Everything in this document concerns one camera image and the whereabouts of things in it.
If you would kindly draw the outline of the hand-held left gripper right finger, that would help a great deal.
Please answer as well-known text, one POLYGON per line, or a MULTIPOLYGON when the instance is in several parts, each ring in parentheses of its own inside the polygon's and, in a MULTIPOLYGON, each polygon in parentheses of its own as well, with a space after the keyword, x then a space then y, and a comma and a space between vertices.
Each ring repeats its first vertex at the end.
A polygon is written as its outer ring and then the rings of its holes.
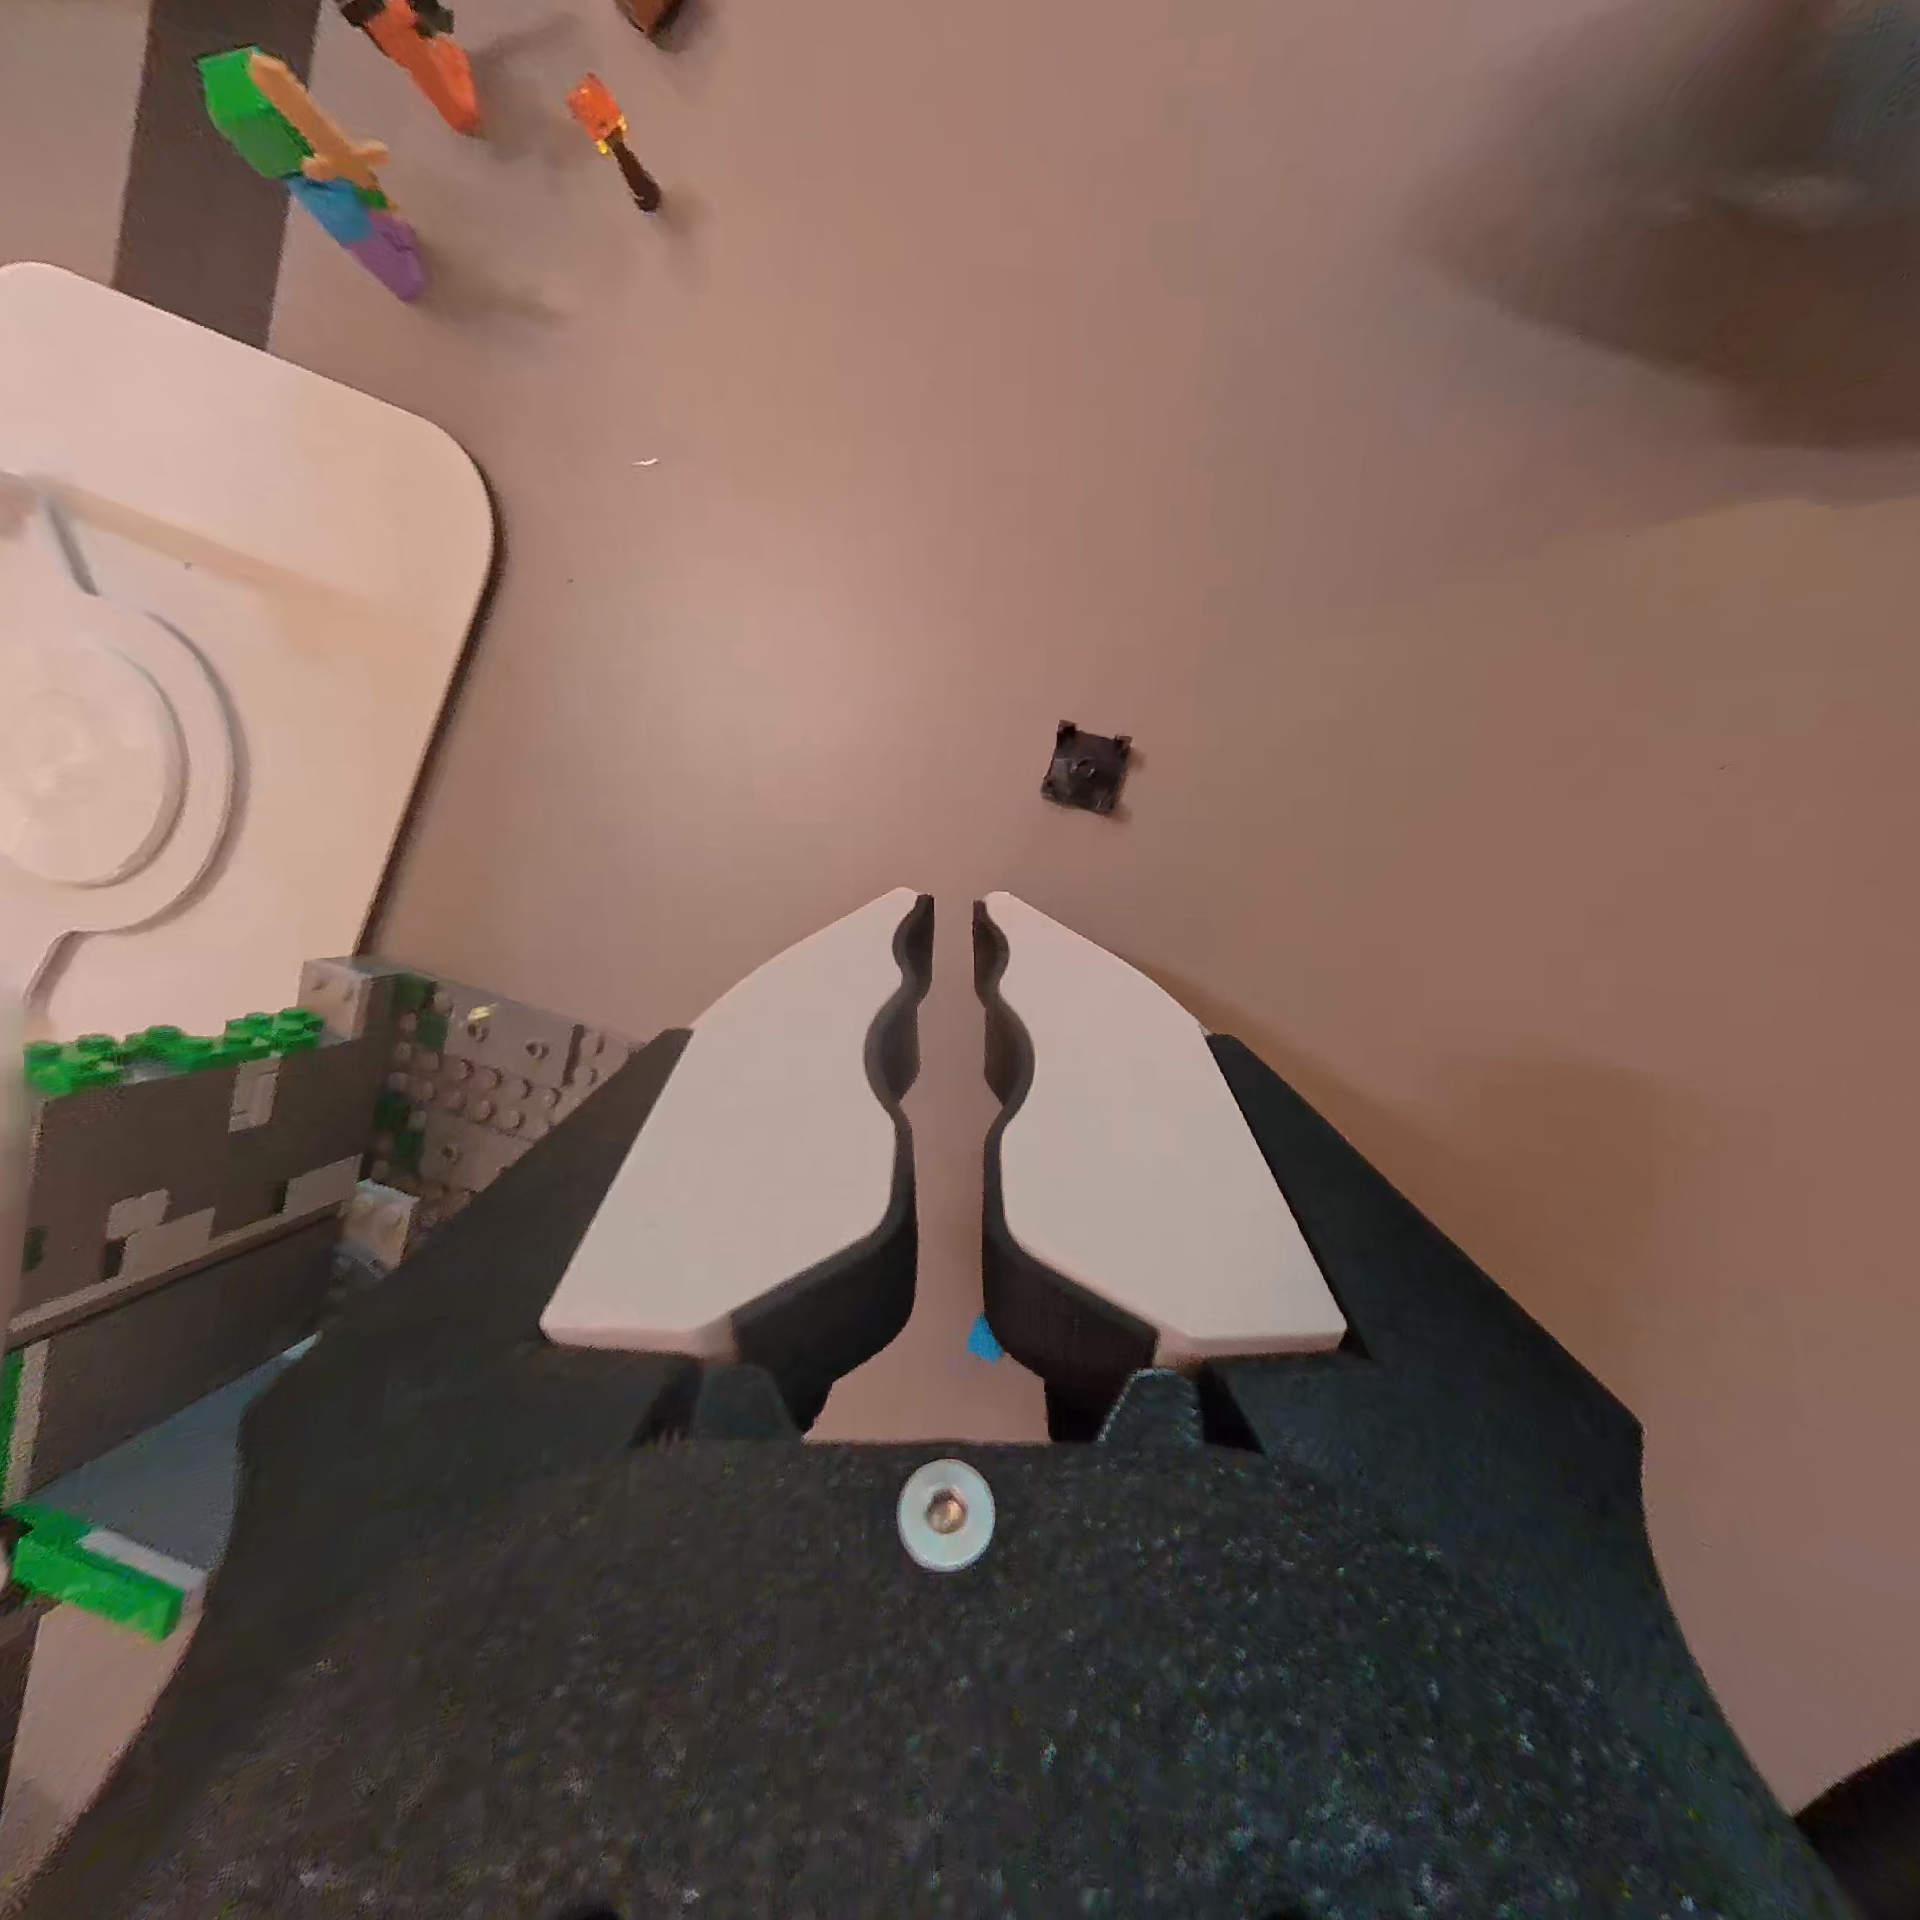
POLYGON ((1201 1019, 1006 891, 974 906, 974 971, 982 1313, 1052 1436, 1090 1439, 1140 1372, 1336 1353, 1349 1320, 1201 1019))

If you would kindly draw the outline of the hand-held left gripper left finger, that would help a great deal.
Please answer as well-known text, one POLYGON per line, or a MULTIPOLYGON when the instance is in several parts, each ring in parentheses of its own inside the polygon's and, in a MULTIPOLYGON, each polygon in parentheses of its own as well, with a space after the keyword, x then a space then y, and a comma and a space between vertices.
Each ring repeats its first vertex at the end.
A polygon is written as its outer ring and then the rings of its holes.
POLYGON ((863 903, 742 977, 688 1028, 541 1311, 546 1339, 745 1363, 802 1432, 905 1329, 935 903, 863 903))

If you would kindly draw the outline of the black clawed bracket piece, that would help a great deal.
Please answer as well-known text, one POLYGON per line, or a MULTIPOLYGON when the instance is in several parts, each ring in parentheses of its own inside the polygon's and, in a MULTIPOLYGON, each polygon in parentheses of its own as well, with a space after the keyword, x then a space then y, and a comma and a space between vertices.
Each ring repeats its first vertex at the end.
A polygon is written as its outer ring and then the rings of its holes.
POLYGON ((1122 788, 1132 773, 1135 743, 1127 733, 1095 733, 1072 720, 1057 722, 1040 796, 1057 809, 1096 819, 1122 819, 1122 788))

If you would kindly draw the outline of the grey toy brick building model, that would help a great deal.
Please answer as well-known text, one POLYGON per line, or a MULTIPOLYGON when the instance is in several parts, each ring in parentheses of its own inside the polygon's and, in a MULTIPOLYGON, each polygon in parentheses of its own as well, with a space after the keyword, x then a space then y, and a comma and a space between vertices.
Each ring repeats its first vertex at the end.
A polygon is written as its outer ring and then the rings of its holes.
POLYGON ((4 1330, 8 1587, 166 1641, 201 1551, 89 1520, 57 1481, 320 1329, 353 1207, 393 1268, 634 1053, 620 1032, 367 956, 218 1033, 31 1043, 4 1330))

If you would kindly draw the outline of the white book stand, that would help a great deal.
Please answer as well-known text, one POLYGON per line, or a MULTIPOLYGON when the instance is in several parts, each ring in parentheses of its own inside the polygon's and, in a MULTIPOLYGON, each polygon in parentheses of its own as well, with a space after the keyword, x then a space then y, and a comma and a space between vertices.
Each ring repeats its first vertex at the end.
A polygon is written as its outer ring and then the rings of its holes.
POLYGON ((210 1032, 365 948, 494 498, 439 425, 47 263, 2 362, 4 1003, 210 1032))

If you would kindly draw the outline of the toy torch piece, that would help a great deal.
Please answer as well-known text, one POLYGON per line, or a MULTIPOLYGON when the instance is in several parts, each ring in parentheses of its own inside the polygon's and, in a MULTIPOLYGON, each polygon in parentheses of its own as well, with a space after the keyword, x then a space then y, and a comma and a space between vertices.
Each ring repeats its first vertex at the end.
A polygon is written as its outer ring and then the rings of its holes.
POLYGON ((638 210, 656 215, 663 205, 661 184, 633 152, 629 120, 612 89, 598 76, 585 74, 567 89, 567 113, 594 149, 612 160, 638 210))

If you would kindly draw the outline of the green headed toy minifigure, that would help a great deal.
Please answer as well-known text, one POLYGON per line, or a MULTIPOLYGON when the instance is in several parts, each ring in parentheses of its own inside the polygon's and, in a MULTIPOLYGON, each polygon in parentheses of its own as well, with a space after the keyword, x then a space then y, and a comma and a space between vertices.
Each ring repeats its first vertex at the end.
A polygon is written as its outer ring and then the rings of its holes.
POLYGON ((207 121, 237 156, 391 296, 421 299, 425 255, 378 180, 385 149, 344 132, 288 61, 255 47, 202 56, 197 69, 207 121))

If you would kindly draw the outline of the orange toy minifigure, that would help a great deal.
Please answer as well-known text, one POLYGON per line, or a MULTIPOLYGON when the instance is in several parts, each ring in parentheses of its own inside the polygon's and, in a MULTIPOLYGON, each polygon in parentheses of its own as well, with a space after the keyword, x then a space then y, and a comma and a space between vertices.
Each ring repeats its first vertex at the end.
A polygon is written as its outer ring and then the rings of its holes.
POLYGON ((453 132, 479 136, 473 69, 444 3, 337 3, 335 10, 407 76, 453 132))

